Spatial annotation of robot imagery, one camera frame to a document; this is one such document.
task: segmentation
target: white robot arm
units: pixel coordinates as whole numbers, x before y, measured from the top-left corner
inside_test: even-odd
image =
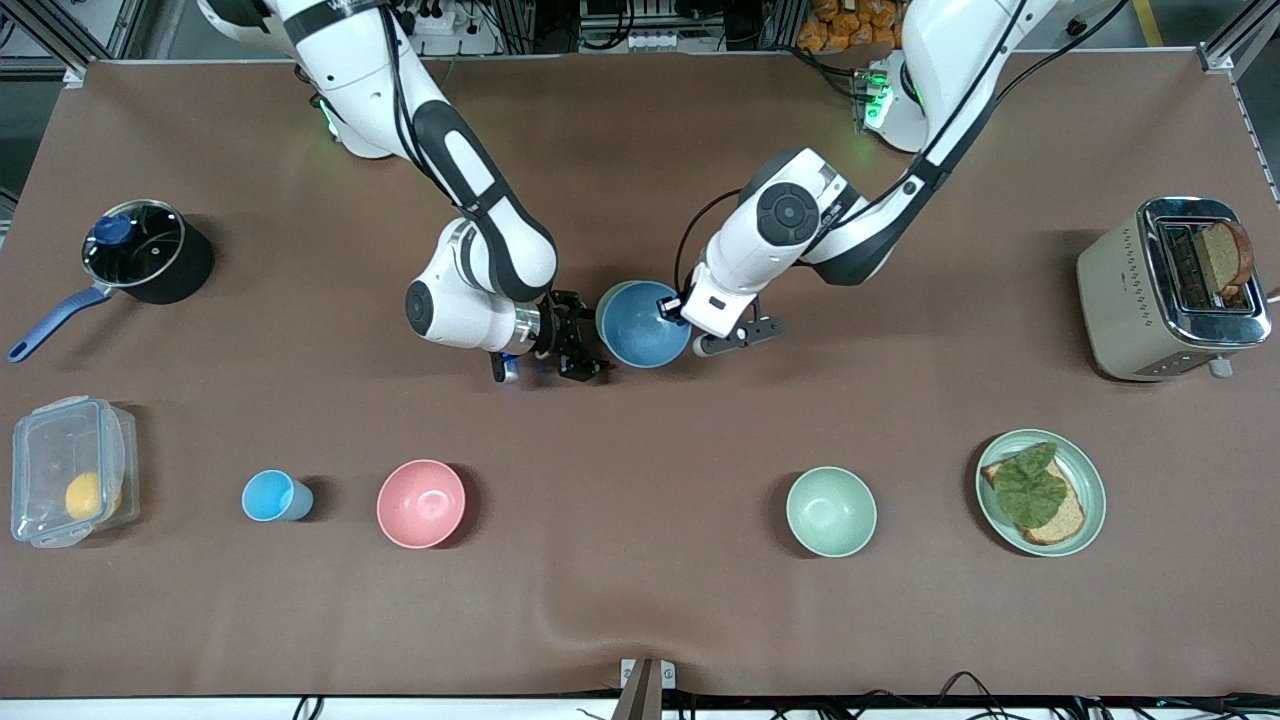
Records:
[[[576,295],[550,292],[550,234],[426,73],[387,0],[197,1],[224,35],[293,56],[348,150],[399,155],[453,201],[462,219],[444,228],[406,297],[415,332],[494,354],[497,379],[512,379],[506,360],[529,351],[559,355],[566,377],[594,377],[603,364],[576,333],[576,320],[590,313]]]
[[[859,284],[876,274],[986,124],[1009,51],[1056,3],[911,3],[902,46],[928,132],[904,176],[868,201],[813,150],[776,156],[742,188],[737,209],[694,268],[690,287],[664,311],[717,338],[745,338],[742,311],[797,260],[831,284]],[[704,340],[699,343],[695,352],[708,354]]]

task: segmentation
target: yellow lemon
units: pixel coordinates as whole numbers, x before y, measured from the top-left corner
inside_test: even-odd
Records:
[[[111,502],[111,512],[120,506],[120,497]],[[97,479],[97,470],[88,470],[76,475],[72,484],[67,486],[67,512],[76,520],[88,520],[102,509],[102,488]]]

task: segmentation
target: pink bowl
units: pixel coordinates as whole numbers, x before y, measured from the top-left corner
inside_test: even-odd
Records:
[[[444,462],[412,460],[396,469],[378,493],[378,524],[393,543],[422,550],[444,542],[462,521],[467,498]]]

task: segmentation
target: blue handle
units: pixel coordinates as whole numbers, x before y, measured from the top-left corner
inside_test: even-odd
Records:
[[[31,357],[31,354],[35,352],[36,348],[40,347],[46,340],[49,340],[49,336],[54,334],[54,331],[63,327],[63,323],[69,320],[72,315],[86,307],[106,302],[110,297],[110,288],[93,284],[86,287],[67,300],[63,300],[58,304],[58,307],[54,307],[47,315],[45,315],[44,320],[36,323],[36,327],[31,328],[27,337],[18,341],[18,345],[9,350],[9,355],[6,355],[6,357],[10,363],[22,363],[27,357]]]

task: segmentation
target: toaster slot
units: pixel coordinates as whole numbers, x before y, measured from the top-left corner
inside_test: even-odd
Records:
[[[1215,223],[1215,219],[1179,218],[1158,222],[1165,256],[1172,268],[1174,292],[1178,305],[1185,313],[1252,313],[1249,293],[1240,292],[1224,300],[1217,288],[1211,288],[1201,269],[1196,252],[1196,233]]]

